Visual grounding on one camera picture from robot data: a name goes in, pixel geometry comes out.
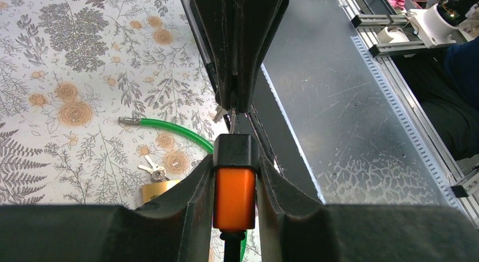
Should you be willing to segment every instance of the metal key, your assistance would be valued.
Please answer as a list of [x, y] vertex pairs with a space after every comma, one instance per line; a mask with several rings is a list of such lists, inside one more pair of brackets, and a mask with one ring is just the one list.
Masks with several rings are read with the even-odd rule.
[[221, 120], [221, 118], [223, 118], [223, 116], [225, 116], [226, 114], [228, 114], [227, 110], [225, 110], [222, 106], [217, 106], [216, 115], [213, 118], [213, 122], [218, 123]]
[[150, 156], [148, 155], [145, 156], [145, 159], [146, 161], [148, 161], [151, 168], [140, 164], [138, 165], [138, 169], [142, 169], [144, 171], [149, 172], [153, 180], [160, 181], [160, 182], [169, 180], [168, 177], [166, 177], [165, 168], [153, 162], [153, 160], [151, 160]]

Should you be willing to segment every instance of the pink object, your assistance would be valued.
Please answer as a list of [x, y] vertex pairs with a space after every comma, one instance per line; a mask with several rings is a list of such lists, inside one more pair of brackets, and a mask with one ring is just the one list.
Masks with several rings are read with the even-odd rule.
[[389, 4], [391, 4], [391, 6], [393, 6], [394, 8], [404, 10], [404, 0], [387, 0], [387, 2], [389, 2]]

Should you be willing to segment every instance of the orange cylinder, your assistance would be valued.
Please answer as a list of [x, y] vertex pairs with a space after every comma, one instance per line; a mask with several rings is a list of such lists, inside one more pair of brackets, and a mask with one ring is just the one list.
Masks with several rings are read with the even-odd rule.
[[256, 174], [247, 168], [220, 168], [215, 177], [213, 227], [223, 231], [255, 226]]

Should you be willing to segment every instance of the person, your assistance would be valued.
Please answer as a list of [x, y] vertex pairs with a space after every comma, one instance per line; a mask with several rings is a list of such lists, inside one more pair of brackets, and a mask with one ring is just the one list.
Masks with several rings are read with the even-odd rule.
[[394, 61], [452, 157], [479, 154], [479, 38]]

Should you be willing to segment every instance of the green tube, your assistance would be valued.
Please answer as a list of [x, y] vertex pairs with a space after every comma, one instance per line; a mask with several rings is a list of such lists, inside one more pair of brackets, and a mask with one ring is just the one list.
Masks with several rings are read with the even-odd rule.
[[[170, 122], [161, 121], [157, 119], [141, 119], [140, 120], [141, 126], [151, 126], [154, 128], [162, 128], [167, 131], [171, 131], [182, 135], [185, 138], [190, 139], [191, 141], [196, 142], [199, 144], [203, 149], [205, 149], [208, 153], [213, 153], [213, 145], [207, 141], [205, 138], [201, 137], [200, 135], [194, 133], [193, 131], [189, 130], [188, 128], [184, 128], [181, 125], [176, 125]], [[241, 241], [241, 250], [239, 253], [240, 261], [243, 261], [243, 257], [245, 256], [246, 251], [246, 241], [248, 240], [248, 231], [245, 232], [245, 239]]]

